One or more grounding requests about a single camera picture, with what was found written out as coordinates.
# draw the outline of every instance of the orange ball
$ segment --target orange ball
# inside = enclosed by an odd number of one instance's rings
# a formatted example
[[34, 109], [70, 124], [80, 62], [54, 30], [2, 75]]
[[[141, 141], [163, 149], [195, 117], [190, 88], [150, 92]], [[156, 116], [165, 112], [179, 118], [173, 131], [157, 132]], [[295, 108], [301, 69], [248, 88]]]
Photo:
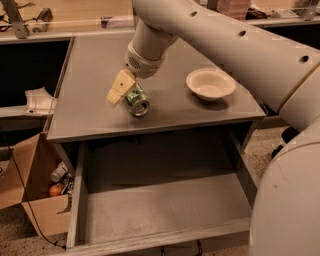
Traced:
[[59, 196], [63, 190], [61, 183], [53, 185], [49, 190], [49, 196]]

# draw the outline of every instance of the beige bowl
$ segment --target beige bowl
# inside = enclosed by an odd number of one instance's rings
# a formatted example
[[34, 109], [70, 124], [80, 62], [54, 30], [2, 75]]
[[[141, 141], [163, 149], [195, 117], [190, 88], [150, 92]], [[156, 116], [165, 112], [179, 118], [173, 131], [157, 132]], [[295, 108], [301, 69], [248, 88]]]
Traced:
[[206, 101], [215, 101], [230, 95], [236, 89], [235, 80], [226, 72], [203, 68], [191, 72], [187, 79], [189, 89]]

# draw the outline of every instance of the gray tabletop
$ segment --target gray tabletop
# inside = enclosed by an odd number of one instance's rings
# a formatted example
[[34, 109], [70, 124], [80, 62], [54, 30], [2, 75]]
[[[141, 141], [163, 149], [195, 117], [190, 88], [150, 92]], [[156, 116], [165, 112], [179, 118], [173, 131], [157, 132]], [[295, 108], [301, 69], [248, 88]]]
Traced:
[[132, 36], [133, 31], [122, 31], [75, 39], [49, 128], [49, 141], [91, 140], [237, 123], [265, 116], [252, 95], [239, 84], [232, 95], [212, 103], [192, 94], [185, 83], [187, 75], [215, 65], [180, 39], [168, 50], [158, 73], [139, 81], [151, 102], [149, 112], [134, 117], [125, 102], [111, 108], [106, 95], [123, 68]]

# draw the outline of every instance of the desk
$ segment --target desk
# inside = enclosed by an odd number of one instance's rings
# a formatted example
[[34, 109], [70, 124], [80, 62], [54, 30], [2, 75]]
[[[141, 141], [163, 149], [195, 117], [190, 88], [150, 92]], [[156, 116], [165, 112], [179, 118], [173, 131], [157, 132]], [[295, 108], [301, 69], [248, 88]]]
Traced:
[[159, 72], [139, 81], [151, 101], [149, 112], [136, 118], [124, 102], [111, 108], [105, 98], [132, 36], [118, 31], [76, 37], [63, 78], [47, 139], [81, 142], [70, 255], [146, 248], [157, 255], [160, 246], [249, 230], [250, 204], [225, 137], [232, 125], [265, 113], [240, 84], [213, 103], [193, 95], [187, 75], [215, 65], [180, 39]]

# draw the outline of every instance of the drawer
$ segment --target drawer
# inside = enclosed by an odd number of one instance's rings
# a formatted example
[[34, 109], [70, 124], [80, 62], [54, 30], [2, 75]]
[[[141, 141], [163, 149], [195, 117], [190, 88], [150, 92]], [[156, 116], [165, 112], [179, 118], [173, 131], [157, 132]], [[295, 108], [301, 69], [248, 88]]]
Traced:
[[[225, 151], [231, 141], [221, 136], [226, 130], [207, 127], [83, 142], [68, 252], [156, 253], [239, 233], [246, 234], [247, 242], [251, 207]], [[172, 255], [170, 248], [167, 255]]]

